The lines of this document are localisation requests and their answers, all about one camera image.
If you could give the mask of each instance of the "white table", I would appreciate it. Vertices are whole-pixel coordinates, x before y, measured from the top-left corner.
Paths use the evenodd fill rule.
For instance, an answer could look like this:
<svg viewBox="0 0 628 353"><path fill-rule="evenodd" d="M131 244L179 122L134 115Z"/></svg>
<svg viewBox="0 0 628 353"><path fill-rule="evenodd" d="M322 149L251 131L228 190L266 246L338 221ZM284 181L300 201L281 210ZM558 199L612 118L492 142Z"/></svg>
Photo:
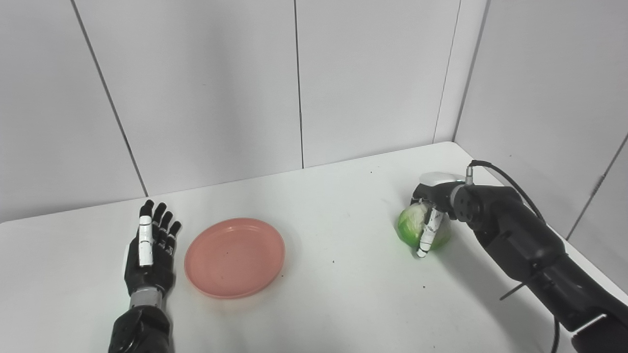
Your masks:
<svg viewBox="0 0 628 353"><path fill-rule="evenodd" d="M452 222L448 246L422 260L396 235L396 217L419 175L463 173L470 160L456 144L439 143L153 197L183 223L178 280L167 301L176 353L548 352L550 314L527 289L498 301L516 283L465 225ZM499 184L484 170L475 180ZM106 351L112 324L129 303L122 262L143 203L0 225L3 352ZM275 226L286 262L258 294L208 298L183 274L185 251L205 228L233 217ZM568 338L564 332L561 352L573 352Z"/></svg>

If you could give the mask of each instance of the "pink plate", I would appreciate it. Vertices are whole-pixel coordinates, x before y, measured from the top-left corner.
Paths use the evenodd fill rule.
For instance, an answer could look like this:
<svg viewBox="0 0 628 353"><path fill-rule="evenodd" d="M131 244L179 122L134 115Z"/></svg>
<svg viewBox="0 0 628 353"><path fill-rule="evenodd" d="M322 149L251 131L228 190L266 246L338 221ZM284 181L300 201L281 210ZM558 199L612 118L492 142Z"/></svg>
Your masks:
<svg viewBox="0 0 628 353"><path fill-rule="evenodd" d="M185 255L185 275L203 294L242 298L269 285L281 271L285 247L270 224L252 218L216 223Z"/></svg>

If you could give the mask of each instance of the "robotic hand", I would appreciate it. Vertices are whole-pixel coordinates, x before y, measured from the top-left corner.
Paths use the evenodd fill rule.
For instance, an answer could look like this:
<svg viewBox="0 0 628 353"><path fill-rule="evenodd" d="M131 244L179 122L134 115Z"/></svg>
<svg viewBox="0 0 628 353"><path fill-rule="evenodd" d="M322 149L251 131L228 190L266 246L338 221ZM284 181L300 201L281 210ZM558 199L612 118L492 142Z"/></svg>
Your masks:
<svg viewBox="0 0 628 353"><path fill-rule="evenodd" d="M514 188L474 185L475 165L503 173L488 162L473 161L466 177L421 175L411 203L424 203L431 212L417 254L429 251L444 214L465 222L508 277L527 286L567 330L579 330L571 340L579 353L628 352L628 307L570 259L563 241Z"/></svg>
<svg viewBox="0 0 628 353"><path fill-rule="evenodd" d="M163 298L175 282L173 256L181 223L168 230L172 213L161 203L153 213L148 200L139 211L140 225L129 245L124 281L131 304L114 323L109 353L170 352L170 321Z"/></svg>

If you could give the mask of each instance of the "black robotic arm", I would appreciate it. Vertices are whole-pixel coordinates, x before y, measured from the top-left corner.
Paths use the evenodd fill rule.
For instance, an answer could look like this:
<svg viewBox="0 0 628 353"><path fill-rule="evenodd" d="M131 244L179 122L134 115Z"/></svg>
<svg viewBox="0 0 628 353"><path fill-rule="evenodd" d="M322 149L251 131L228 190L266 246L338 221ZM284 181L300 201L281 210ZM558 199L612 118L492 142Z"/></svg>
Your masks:
<svg viewBox="0 0 628 353"><path fill-rule="evenodd" d="M580 330L572 338L579 353L628 352L628 307L571 260L515 189L474 185L469 171L462 179L423 175L412 202L467 223L508 277L526 285L567 330Z"/></svg>

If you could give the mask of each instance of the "black cable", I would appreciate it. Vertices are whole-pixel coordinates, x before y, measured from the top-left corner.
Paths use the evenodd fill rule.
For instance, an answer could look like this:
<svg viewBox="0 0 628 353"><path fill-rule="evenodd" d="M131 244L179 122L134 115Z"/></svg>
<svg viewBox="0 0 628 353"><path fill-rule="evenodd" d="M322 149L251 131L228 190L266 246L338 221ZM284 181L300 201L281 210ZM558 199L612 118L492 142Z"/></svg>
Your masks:
<svg viewBox="0 0 628 353"><path fill-rule="evenodd" d="M508 174L506 174L505 171L496 167L491 162L480 161L480 160L472 160L471 163L469 163L469 166L483 166L483 167L490 168L498 172L502 177L504 177L504 179L506 179L512 185L513 188L515 188L515 190L517 190L517 192L521 195L521 197L523 197L523 199L528 203L532 211L534 211L537 218L542 220L543 223L545 223L545 219L543 218L543 215L541 215L541 211L539 211L539 209L536 208L536 205L534 204L534 202L532 202L532 199L526 194L525 191L523 191L523 189L519 186L519 184L517 184Z"/></svg>
<svg viewBox="0 0 628 353"><path fill-rule="evenodd" d="M551 344L550 353L556 353L558 350L558 341L560 340L560 324L558 319L554 317L554 342Z"/></svg>
<svg viewBox="0 0 628 353"><path fill-rule="evenodd" d="M543 218L543 215L541 214L541 211L539 211L539 209L536 207L534 202L532 202L532 199L526 194L525 191L523 191L523 189L519 186L519 184L517 184L517 182L515 182L508 174L506 174L505 171L496 167L491 162L480 161L480 160L472 160L471 163L469 163L469 166L483 166L485 168L490 168L498 172L502 177L504 177L504 179L506 179L506 181L510 183L510 185L512 185L512 187L515 190L517 190L517 192L521 195L521 197L523 197L523 199L528 203L528 205L530 206L534 214L536 214L537 218L542 220L543 223L546 223L545 219ZM502 298L505 298L509 296L510 294L514 293L515 291L520 289L520 287L522 287L523 285L524 283L522 283L519 286L516 286L515 289L506 293L506 295L502 296ZM560 323L558 322L558 319L554 316L554 341L552 342L550 353L556 353L556 351L558 350L559 342L560 342Z"/></svg>

